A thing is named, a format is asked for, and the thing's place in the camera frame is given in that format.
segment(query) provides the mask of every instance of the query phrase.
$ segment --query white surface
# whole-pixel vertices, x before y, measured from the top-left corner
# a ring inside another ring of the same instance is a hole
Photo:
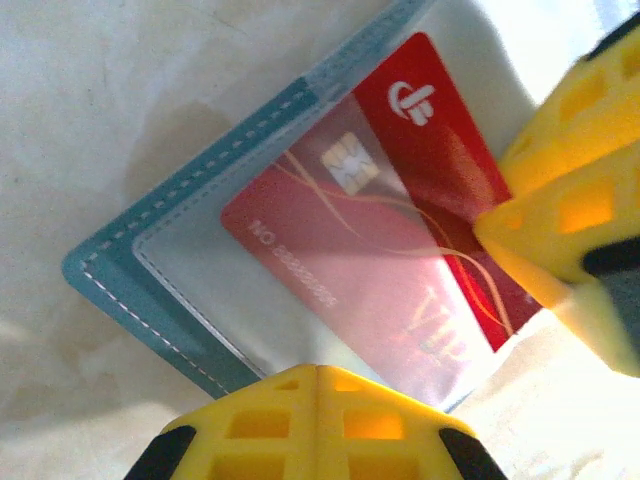
[[[165,423],[208,402],[67,287],[60,261],[384,3],[0,2],[1,478],[122,477]],[[432,26],[456,40],[442,49],[463,95],[486,92],[470,108],[498,152],[600,32],[578,21],[590,2],[515,2],[526,17],[478,3],[485,14],[440,2]],[[505,65],[500,101],[487,75]],[[553,322],[532,334],[460,415],[520,478],[616,478],[625,465],[637,478],[637,383],[572,342]]]

